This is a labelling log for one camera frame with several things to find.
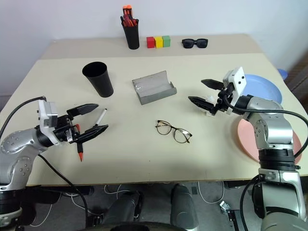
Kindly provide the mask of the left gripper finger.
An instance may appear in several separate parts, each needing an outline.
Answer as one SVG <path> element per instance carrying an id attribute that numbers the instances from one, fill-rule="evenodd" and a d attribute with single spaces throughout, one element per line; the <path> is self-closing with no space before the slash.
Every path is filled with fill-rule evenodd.
<path id="1" fill-rule="evenodd" d="M 90 141 L 102 134 L 108 127 L 109 125 L 93 126 L 82 134 L 77 130 L 73 133 L 72 143 L 84 143 Z"/>
<path id="2" fill-rule="evenodd" d="M 96 109 L 98 106 L 99 105 L 96 103 L 87 103 L 84 105 L 80 105 L 80 106 L 68 109 L 66 112 L 70 118 L 74 118 L 75 116 L 78 116 L 78 115 L 84 115 L 84 114 L 90 113 L 91 111 Z"/>

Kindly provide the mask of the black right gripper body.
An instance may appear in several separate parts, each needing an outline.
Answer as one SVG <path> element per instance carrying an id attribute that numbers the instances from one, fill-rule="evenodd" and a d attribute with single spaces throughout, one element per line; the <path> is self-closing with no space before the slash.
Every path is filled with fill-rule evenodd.
<path id="1" fill-rule="evenodd" d="M 229 107 L 227 106 L 227 104 L 225 102 L 226 101 L 230 102 L 230 100 L 228 98 L 232 95 L 232 92 L 234 90 L 235 90 L 235 87 L 234 87 L 233 83 L 229 83 L 225 87 L 224 90 L 219 90 L 217 103 L 215 104 L 214 108 L 210 111 L 210 113 L 216 114 L 217 111 L 222 111 L 222 112 L 227 111 L 227 109 Z"/>

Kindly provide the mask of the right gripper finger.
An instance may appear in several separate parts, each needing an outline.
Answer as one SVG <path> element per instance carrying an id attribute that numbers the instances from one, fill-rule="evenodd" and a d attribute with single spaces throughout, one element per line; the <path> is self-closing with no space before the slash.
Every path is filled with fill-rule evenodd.
<path id="1" fill-rule="evenodd" d="M 214 89 L 214 90 L 224 90 L 225 89 L 223 82 L 219 82 L 217 80 L 203 79 L 201 80 L 201 82 L 207 87 Z"/>
<path id="2" fill-rule="evenodd" d="M 189 96 L 188 99 L 197 107 L 204 109 L 206 111 L 211 111 L 214 108 L 212 103 L 207 102 L 205 99 L 196 97 L 196 96 Z"/>

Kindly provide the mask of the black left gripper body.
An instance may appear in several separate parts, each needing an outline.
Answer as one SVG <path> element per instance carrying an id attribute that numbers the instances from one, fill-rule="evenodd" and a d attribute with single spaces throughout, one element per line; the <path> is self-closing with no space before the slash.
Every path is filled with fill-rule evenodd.
<path id="1" fill-rule="evenodd" d="M 57 118 L 57 126 L 53 131 L 60 142 L 74 143 L 80 135 L 79 125 L 73 125 L 68 115 Z"/>

